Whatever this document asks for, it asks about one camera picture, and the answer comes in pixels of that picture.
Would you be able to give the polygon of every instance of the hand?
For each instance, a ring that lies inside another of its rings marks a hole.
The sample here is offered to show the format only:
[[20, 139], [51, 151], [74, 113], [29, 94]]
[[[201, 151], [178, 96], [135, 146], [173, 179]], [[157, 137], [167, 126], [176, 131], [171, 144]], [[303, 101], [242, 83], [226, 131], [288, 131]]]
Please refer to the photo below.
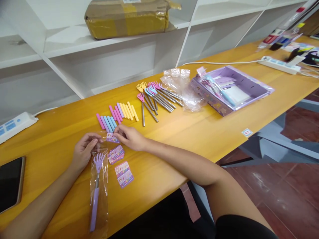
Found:
[[127, 127], [123, 124], [119, 124], [115, 128], [113, 135], [123, 144], [135, 151], [144, 151], [149, 140], [141, 135], [135, 128]]
[[100, 148], [102, 136], [97, 133], [86, 133], [74, 147], [71, 168], [82, 171], [91, 158], [91, 151]]

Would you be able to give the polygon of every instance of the black pants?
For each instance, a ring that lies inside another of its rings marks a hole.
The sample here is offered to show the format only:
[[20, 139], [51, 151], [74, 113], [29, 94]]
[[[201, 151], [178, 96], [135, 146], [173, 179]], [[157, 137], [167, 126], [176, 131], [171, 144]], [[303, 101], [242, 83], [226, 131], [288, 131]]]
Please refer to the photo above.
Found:
[[189, 217], [180, 189], [115, 233], [118, 238], [214, 238], [212, 225], [201, 217], [195, 223]]

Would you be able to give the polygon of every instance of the smartphone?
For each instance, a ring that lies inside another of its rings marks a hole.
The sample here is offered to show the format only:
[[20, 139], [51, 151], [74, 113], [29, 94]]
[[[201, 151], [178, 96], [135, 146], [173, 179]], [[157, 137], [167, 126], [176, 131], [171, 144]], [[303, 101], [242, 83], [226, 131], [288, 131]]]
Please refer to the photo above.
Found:
[[25, 157], [0, 166], [0, 214], [21, 200]]

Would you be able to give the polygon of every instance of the open box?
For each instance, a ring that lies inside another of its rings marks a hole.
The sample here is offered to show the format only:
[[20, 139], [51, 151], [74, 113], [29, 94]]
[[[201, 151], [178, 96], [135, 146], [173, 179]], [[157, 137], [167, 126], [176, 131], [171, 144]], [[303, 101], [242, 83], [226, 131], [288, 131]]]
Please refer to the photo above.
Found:
[[[270, 86], [232, 66], [225, 66], [208, 73], [203, 70], [203, 67], [197, 70], [199, 74], [192, 79], [190, 85], [222, 116], [237, 111], [274, 92]], [[222, 94], [218, 96], [213, 87], [207, 84], [207, 79], [218, 83], [217, 85], [223, 89]], [[221, 95], [230, 96], [230, 101]]]

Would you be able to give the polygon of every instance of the bottle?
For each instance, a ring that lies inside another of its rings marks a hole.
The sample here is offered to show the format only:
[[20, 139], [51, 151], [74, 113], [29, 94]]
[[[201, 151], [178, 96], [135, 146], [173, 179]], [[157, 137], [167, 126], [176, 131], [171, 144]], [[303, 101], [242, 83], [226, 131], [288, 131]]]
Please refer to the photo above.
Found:
[[296, 37], [299, 33], [299, 29], [302, 28], [304, 25], [305, 25], [304, 23], [299, 23], [293, 29], [285, 31], [283, 33], [283, 36], [280, 37], [279, 40], [276, 43], [274, 43], [269, 49], [273, 51], [280, 49], [284, 44], [287, 44], [294, 37]]
[[280, 36], [287, 28], [300, 16], [300, 14], [305, 10], [304, 7], [298, 8], [296, 13], [291, 16], [290, 18], [285, 19], [282, 23], [279, 24], [279, 26], [273, 30], [272, 33], [266, 37], [262, 43], [258, 46], [258, 49], [264, 49], [267, 47], [270, 43], [272, 43], [278, 36]]

